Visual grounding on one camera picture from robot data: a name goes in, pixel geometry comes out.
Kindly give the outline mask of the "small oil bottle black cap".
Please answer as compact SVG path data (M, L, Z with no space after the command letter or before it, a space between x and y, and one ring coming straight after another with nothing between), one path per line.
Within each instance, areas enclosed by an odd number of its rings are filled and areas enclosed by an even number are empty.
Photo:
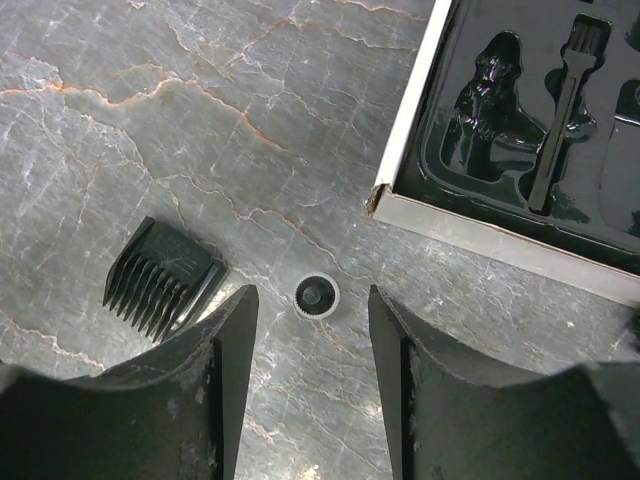
M298 282L293 306L301 316L320 320L336 311L340 297L339 286L331 276L312 272Z

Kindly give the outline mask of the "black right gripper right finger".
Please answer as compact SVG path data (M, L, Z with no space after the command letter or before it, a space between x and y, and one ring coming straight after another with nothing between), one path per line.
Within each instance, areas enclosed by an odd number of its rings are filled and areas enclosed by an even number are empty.
M635 479L639 366L544 375L494 359L372 287L369 332L397 479Z

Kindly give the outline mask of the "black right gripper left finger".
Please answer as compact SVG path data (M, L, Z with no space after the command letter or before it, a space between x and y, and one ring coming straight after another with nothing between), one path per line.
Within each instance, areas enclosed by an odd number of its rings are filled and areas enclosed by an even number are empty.
M259 295L239 288L208 317L102 374L59 380L1 368L5 479L231 479Z

